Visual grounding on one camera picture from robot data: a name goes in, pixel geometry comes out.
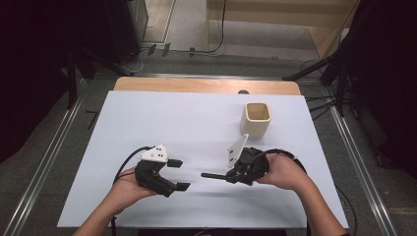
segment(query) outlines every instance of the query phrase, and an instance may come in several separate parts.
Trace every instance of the black mount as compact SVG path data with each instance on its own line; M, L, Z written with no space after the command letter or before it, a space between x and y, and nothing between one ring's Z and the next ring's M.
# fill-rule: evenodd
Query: black mount
M148 188L160 195L168 198L175 191L184 192L190 187L190 183L174 184L160 176L159 170L165 164L167 167L179 168L182 165L181 160L169 159L168 162L155 162L141 160L135 168L136 181L142 187Z
M233 169L229 170L225 175L202 173L202 177L225 180L232 184L241 182L251 186L255 180L264 177L269 172L268 153L283 153L306 171L301 162L289 151L281 149L261 151L254 147L244 147Z

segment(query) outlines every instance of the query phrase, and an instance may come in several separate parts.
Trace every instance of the hand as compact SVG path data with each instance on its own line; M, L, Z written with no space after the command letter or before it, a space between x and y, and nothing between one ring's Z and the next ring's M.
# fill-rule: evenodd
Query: hand
M114 215L140 199L156 195L156 192L138 185L135 167L123 171L120 176L102 202Z
M303 184L311 182L307 174L291 158L284 154L267 154L269 172L258 179L260 184L271 184L281 189L297 192Z

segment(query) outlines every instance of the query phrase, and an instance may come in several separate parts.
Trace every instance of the cable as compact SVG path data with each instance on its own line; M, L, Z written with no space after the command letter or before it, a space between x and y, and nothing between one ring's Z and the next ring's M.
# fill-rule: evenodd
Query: cable
M224 0L223 3L223 12L222 12L222 16L221 16L221 40L220 43L218 44L218 46L211 51L185 51L185 50L169 50L169 52L182 52L182 53L189 53L189 54L195 54L195 55L202 55L202 56L221 56L225 53L226 48L224 48L224 52L221 54L215 54L213 55L212 53L216 52L220 46L223 44L223 40L224 40L224 16L225 16L225 12L226 12L226 2L227 0Z
M353 214L353 221L355 222L355 227L353 228L353 235L356 235L356 232L358 231L358 219L356 217L356 212L355 209L353 208L352 203L349 201L349 199L347 198L347 196L343 193L343 191L341 191L341 189L334 184L334 186L336 187L336 189L343 195L343 197L347 200L347 203L349 204L350 208L352 209L352 214Z
M310 110L310 112L313 112L313 111L316 111L316 110L322 109L322 108L324 108L324 107L326 107L326 106L328 106L328 105L334 105L334 101L333 101L333 100L331 100L331 101L329 101L329 102L325 103L324 105L316 106L316 107L314 107L314 108L310 108L309 110Z
M128 71L129 73L138 73L138 72L140 72L144 68L144 61L142 60L142 53L144 53L146 51L149 51L149 49L145 49L145 50L141 51L141 53L139 53L139 60L141 61L141 68L139 68L137 70L131 70L131 69L128 69L124 66L122 66L122 68L125 69L126 71Z
M331 106L329 106L328 108L326 108L325 111L323 111L322 113L320 113L319 115L313 117L313 121L319 119L321 116L323 116L326 112L328 112L331 109Z
M156 20L156 22L152 26L150 26L150 27L147 26L147 28L152 28L152 27L154 27L154 26L157 25L157 23L159 22L159 20L156 17L153 17L153 16L149 16L149 17L150 18L154 18Z
M113 184L116 183L116 181L119 178L121 178L123 176L126 176L126 175L129 175L129 174L135 173L135 172L133 172L133 173L124 174L124 175L120 176L120 173L122 172L123 168L125 168L125 165L129 162L130 159L132 159L133 156L135 156L139 151L149 150L149 149L152 149L152 147L141 147L139 149L136 149L134 152L132 152L128 156L128 158L126 158L126 160L123 162L123 164L120 166L119 170L117 171L117 174L116 174L116 176L114 177L114 180L113 180ZM113 218L111 219L111 235L116 236L116 216L113 216Z
M334 98L334 95L328 95L328 96L306 96L306 101L313 101L313 100L319 100L319 99L327 99L327 98Z
M135 174L135 172L119 175L119 176L117 177L117 180L119 180L120 178L122 178L122 177L124 177L124 176L131 175L131 174Z

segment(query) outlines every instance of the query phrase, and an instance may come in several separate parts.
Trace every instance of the metal frame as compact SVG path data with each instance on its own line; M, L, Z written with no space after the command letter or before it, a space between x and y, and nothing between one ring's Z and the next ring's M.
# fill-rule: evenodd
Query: metal frame
M324 88L324 90L326 95L332 95L332 92L328 88ZM380 226L382 234L384 236L398 235L389 217L383 199L378 193L378 190L374 185L374 181L372 180L368 168L365 165L362 155L357 148L355 141L353 140L345 119L339 116L335 107L331 108L331 114L337 129L340 132L343 142L346 145L346 149L349 153L353 167L355 168L358 179L362 185L362 188L364 189L365 195L368 199L371 210L374 213L375 219Z
M4 235L19 235L21 233L30 214L30 211L37 199L37 196L39 195L46 177L48 176L48 173L55 161L59 149L61 148L67 133L70 130L71 125L78 113L86 89L87 83L84 79L81 79L79 84L80 96L75 101L73 108L67 110L65 113L65 116L59 125L58 130L56 131L45 155L43 156L42 161L37 167L37 170L34 173L30 184L19 200L18 206L6 228L6 231L4 232Z

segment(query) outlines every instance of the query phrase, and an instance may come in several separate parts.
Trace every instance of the floor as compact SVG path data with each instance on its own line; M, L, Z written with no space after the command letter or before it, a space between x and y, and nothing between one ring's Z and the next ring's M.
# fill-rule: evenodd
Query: floor
M175 1L175 7L171 9L172 15L166 17L170 19L169 27L164 29L166 38L160 39L166 43L170 42L170 49L204 48L204 20L201 20L201 13L205 8L202 2L205 1ZM155 22L149 19L149 26L152 24ZM218 32L217 24L216 21L211 22L213 37L210 47L217 46L219 42L219 34L215 35ZM155 51L152 55L144 53L142 57L135 58L124 66L136 71L137 76L188 75L199 78L209 75L214 78L228 76L243 80L279 80L318 60L313 42L304 28L225 24L224 33L224 43L217 52L224 56L191 57L174 52L163 56L162 51ZM260 34L263 36L261 42L258 41ZM157 47L163 48L163 43L159 43ZM5 232L8 222L18 208L20 198L30 189L34 181L33 176L39 172L38 166L43 166L49 172L44 179L37 182L41 189L32 193L35 202L28 204L30 211L21 219L23 225L18 225L13 234L9 234L8 231L7 235L71 235L74 232L74 229L56 228L56 223L93 132L93 128L89 126L94 124L94 112L99 112L107 92L114 87L118 78L105 68L96 66L95 80L80 80L80 103L77 110L66 110L67 97L64 95L39 124L26 145L0 164L0 232ZM315 72L309 75L309 78L298 81L303 95L326 94L326 89L320 86L318 81L320 75L321 72ZM310 107L317 107L324 102L315 100L308 104ZM345 145L346 140L340 133L340 127L336 124L336 114L330 110L315 121L315 126L334 183L342 190L339 196L349 221L349 232L355 235L357 227L356 235L415 235L417 180L400 169L381 168L360 122L349 112L348 106L345 107L345 111L346 117L342 121L348 124L348 131L354 138L354 144L377 190L377 197L384 203L396 234L383 234L380 230L386 222L376 220L375 209L370 207L372 196L364 190L367 185L361 182L361 173L354 164L352 153ZM71 126L62 127L63 120L70 121ZM50 144L56 141L55 135L58 130L62 130L65 136L57 142L58 149L51 149ZM121 229L119 234L136 235L136 231ZM288 230L287 234L305 235L305 230Z

